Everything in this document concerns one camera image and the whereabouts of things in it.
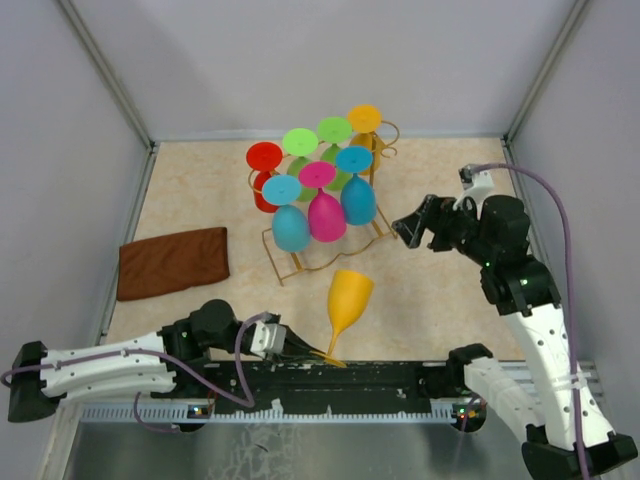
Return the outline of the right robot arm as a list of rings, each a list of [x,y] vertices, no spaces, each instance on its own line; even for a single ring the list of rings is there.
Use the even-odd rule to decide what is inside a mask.
[[[534,479],[584,479],[637,458],[632,437],[601,412],[580,369],[570,366],[569,334],[559,291],[548,268],[529,253],[530,219],[521,200],[427,195],[392,224],[410,249],[425,232],[434,252],[457,250],[480,267],[480,283],[525,354],[537,395],[505,373],[491,352],[472,344],[450,352],[448,387],[486,400],[521,444]]]

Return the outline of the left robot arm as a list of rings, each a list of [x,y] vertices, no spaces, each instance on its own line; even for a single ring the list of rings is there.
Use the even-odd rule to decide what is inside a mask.
[[[233,356],[239,392],[208,379],[212,349]],[[63,403],[129,393],[174,399],[205,389],[252,409],[245,356],[279,364],[320,361],[324,354],[281,324],[279,315],[262,312],[240,321],[227,301],[214,299],[158,331],[115,344],[70,350],[51,350],[41,341],[24,344],[1,375],[9,390],[7,417],[11,423],[35,422]]]

